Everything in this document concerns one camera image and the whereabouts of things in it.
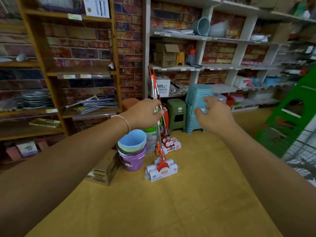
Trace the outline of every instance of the purple bucket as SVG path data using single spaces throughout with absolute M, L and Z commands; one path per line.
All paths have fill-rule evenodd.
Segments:
M 137 155 L 130 155 L 124 156 L 121 155 L 121 161 L 124 164 L 124 167 L 128 171 L 137 171 L 143 166 L 143 160 L 146 155 L 147 147 L 145 146 L 144 149 Z

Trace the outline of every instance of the silver bangle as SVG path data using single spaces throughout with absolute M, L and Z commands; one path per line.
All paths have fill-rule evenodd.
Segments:
M 113 118 L 114 116 L 119 116 L 119 117 L 121 117 L 123 120 L 125 120 L 125 122 L 126 122 L 126 124 L 127 124 L 127 126 L 128 126 L 128 133 L 130 133 L 131 128 L 130 128 L 130 125 L 129 125 L 129 123 L 127 122 L 127 120 L 126 120 L 123 116 L 120 116 L 120 115 L 113 115 L 113 116 L 111 116 L 111 118 Z

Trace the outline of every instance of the tan floor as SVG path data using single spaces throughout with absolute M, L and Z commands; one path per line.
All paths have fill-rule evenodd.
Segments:
M 254 135 L 269 114 L 264 109 L 235 116 Z M 281 236 L 217 136 L 172 135 L 182 144 L 168 154 L 179 165 L 177 174 L 144 180 L 144 166 L 155 158 L 149 155 L 137 172 L 121 167 L 109 187 L 83 181 L 27 237 Z

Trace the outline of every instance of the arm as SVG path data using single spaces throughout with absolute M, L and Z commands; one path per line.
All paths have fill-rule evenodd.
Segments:
M 154 126 L 158 100 L 145 99 L 121 114 L 133 129 Z M 72 135 L 0 175 L 1 236 L 24 236 L 55 209 L 105 153 L 128 132 L 121 117 Z
M 195 109 L 200 125 L 230 149 L 261 204 L 284 236 L 316 236 L 316 188 L 239 127 L 229 107 L 207 97 Z

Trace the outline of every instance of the green plastic stool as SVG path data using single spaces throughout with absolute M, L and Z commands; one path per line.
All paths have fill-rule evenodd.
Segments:
M 166 108 L 169 114 L 169 131 L 186 126 L 186 103 L 180 99 L 170 99 L 167 101 Z

